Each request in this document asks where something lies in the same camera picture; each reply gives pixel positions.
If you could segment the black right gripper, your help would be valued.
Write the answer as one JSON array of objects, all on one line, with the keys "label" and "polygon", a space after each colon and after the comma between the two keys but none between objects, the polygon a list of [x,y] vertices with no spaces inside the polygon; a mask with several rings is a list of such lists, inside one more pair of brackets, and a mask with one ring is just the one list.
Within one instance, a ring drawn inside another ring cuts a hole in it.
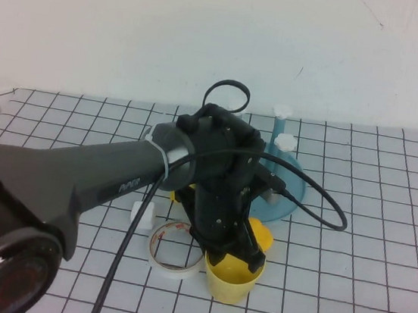
[{"label": "black right gripper", "polygon": [[194,185],[176,191],[191,223],[190,233],[198,242],[208,265],[218,265],[226,255],[245,261],[255,273],[269,250],[270,230],[261,222],[248,221],[251,203],[269,190],[261,178],[227,183],[225,177],[189,174]]}]

